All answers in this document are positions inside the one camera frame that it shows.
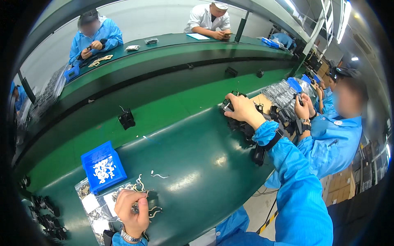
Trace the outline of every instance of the silver watch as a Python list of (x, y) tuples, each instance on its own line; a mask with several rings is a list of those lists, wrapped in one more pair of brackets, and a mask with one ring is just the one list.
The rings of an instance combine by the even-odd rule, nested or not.
[(127, 234), (124, 226), (122, 226), (122, 229), (121, 229), (121, 236), (122, 236), (122, 238), (126, 239), (129, 242), (140, 242), (142, 240), (142, 236), (140, 238), (135, 238), (135, 237), (132, 237), (129, 234)]

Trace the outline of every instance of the white wall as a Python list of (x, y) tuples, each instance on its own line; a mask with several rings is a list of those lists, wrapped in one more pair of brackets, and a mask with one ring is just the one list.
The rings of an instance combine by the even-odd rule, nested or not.
[[(124, 0), (97, 8), (100, 15), (114, 20), (123, 32), (123, 42), (166, 34), (182, 33), (189, 20), (190, 10), (198, 4), (208, 4), (199, 0)], [(229, 8), (233, 33), (245, 12)], [(69, 60), (69, 51), (77, 28), (77, 20), (67, 24), (47, 37), (27, 58), (21, 67), (31, 87), (41, 88), (52, 74)], [(267, 37), (272, 27), (267, 19), (249, 15), (243, 35)], [(20, 84), (18, 76), (14, 82)]]

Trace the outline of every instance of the ceiling light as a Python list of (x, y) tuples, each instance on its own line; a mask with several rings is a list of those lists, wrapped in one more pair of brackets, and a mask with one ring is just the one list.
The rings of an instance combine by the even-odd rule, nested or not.
[(346, 6), (345, 6), (345, 12), (344, 12), (344, 21), (342, 23), (341, 32), (337, 38), (338, 44), (341, 43), (342, 38), (345, 34), (346, 26), (348, 25), (348, 21), (349, 21), (350, 11), (351, 11), (351, 4), (349, 1), (347, 1)]

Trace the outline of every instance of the paper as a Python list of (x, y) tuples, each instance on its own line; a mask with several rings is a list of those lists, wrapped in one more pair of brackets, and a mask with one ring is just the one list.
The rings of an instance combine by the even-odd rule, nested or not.
[(201, 34), (198, 34), (198, 33), (188, 33), (186, 35), (190, 36), (192, 38), (198, 39), (198, 40), (210, 39), (209, 37), (202, 36)]
[(106, 194), (103, 198), (104, 198), (104, 201), (107, 203), (107, 206), (108, 206), (108, 209), (111, 212), (111, 215), (113, 217), (117, 217), (118, 215), (115, 213), (115, 203), (116, 202), (114, 202), (113, 199), (112, 199), (112, 194), (113, 193), (116, 193), (116, 191), (115, 192), (111, 192), (109, 194)]
[(82, 199), (82, 205), (84, 206), (87, 214), (90, 214), (93, 210), (100, 206), (96, 197), (92, 193)]
[(93, 227), (93, 231), (99, 234), (102, 234), (104, 230), (110, 231), (108, 220), (94, 220), (92, 227)]

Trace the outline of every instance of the floor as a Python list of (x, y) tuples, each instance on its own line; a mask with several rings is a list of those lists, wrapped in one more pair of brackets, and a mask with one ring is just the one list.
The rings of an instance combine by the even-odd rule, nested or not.
[[(330, 186), (331, 180), (332, 180), (332, 175), (328, 175), (327, 177), (324, 177), (320, 180), (323, 187), (322, 197), (324, 201), (327, 198), (328, 187)], [(276, 189), (268, 189), (264, 185), (258, 189), (260, 193), (269, 193), (275, 190)], [(275, 201), (276, 193), (277, 192), (273, 192), (271, 194), (264, 194), (257, 196), (258, 193), (256, 192), (254, 196), (250, 197), (246, 201), (246, 203), (244, 203), (243, 207), (248, 213), (250, 219), (249, 227), (247, 231), (256, 232), (264, 224), (264, 222), (267, 219), (267, 216), (268, 218), (270, 218), (276, 212), (277, 207), (275, 203), (274, 207), (272, 208), (271, 212), (268, 215), (268, 212), (270, 211)], [(260, 234), (261, 237), (265, 237), (271, 241), (275, 241), (275, 220), (276, 218)]]

